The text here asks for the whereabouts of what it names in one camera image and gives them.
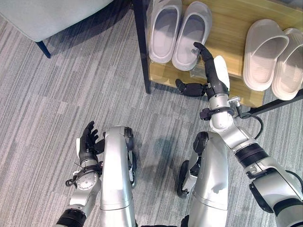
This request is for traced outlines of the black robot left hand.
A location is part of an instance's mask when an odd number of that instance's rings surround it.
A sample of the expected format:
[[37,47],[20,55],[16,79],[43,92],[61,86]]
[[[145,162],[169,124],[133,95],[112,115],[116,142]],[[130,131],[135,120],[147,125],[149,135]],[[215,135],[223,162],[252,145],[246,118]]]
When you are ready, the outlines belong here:
[[98,139],[98,130],[93,130],[93,128],[94,121],[91,121],[84,129],[83,134],[80,138],[80,164],[82,164],[86,159],[91,159],[98,162],[97,154],[104,152],[105,139],[102,139],[96,143],[96,140]]

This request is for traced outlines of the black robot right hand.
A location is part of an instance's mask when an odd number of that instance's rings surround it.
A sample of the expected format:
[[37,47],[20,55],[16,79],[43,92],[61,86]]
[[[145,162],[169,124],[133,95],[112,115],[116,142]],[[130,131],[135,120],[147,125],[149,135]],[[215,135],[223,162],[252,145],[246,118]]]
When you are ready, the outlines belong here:
[[183,83],[180,79],[175,81],[177,89],[185,96],[203,96],[207,94],[211,98],[218,94],[229,95],[230,82],[227,66],[224,58],[220,55],[215,58],[209,50],[201,43],[195,42],[194,46],[199,50],[202,60],[205,63],[205,75],[207,83]]

